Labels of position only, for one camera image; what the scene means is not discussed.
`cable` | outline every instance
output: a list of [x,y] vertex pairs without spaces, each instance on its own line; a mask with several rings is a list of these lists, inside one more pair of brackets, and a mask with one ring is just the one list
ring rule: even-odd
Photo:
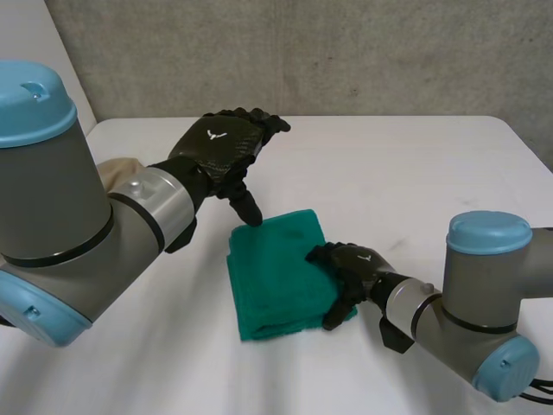
[[553,380],[534,379],[530,386],[547,386],[553,387]]
[[[541,393],[547,393],[548,395],[553,395],[553,390],[548,389],[548,387],[552,387],[552,386],[553,386],[553,380],[534,379],[530,383],[530,387],[533,387],[534,389],[538,390]],[[527,399],[531,402],[536,402],[542,405],[553,405],[553,399],[541,398],[539,396],[530,395],[528,393],[521,393],[520,398]]]
[[14,325],[9,322],[8,320],[6,320],[5,318],[3,318],[2,316],[0,316],[0,326],[6,326],[6,327],[14,327]]
[[531,400],[532,402],[536,402],[538,404],[553,405],[553,399],[540,398],[538,396],[529,395],[528,393],[521,393],[519,396],[522,399]]

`green towel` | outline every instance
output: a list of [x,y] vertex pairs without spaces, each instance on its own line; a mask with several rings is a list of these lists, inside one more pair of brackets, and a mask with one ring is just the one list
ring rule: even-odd
[[305,256],[324,243],[312,210],[234,229],[227,264],[243,341],[321,327],[339,295],[338,282]]

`concrete wall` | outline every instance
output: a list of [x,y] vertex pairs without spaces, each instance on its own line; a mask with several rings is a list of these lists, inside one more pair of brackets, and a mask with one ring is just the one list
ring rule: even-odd
[[550,0],[47,0],[98,119],[486,114],[553,168]]

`white tabletop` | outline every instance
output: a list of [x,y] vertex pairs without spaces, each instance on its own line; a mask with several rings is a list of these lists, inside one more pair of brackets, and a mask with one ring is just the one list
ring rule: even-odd
[[[498,209],[553,225],[553,175],[489,117],[289,117],[250,168],[265,217],[313,208],[330,241],[379,251],[442,286],[445,235],[463,211]],[[116,119],[89,136],[97,162],[162,160],[192,118]],[[384,348],[368,303],[332,333],[242,343],[226,269],[240,225],[224,201],[198,214],[193,242],[162,255],[73,345],[0,329],[3,415],[538,414],[496,404],[418,346]],[[553,379],[553,301],[524,302],[519,331]]]

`blue cap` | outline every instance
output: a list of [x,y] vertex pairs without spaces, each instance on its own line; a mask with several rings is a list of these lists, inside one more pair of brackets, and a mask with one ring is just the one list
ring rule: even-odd
[[73,342],[92,323],[46,291],[0,271],[0,316],[54,347]]
[[0,149],[56,137],[76,119],[55,71],[36,62],[0,61]]
[[518,335],[487,356],[473,377],[473,386],[493,400],[506,402],[524,392],[538,367],[536,346]]
[[458,214],[449,222],[448,246],[470,255],[516,251],[532,239],[528,222],[515,214],[484,210]]

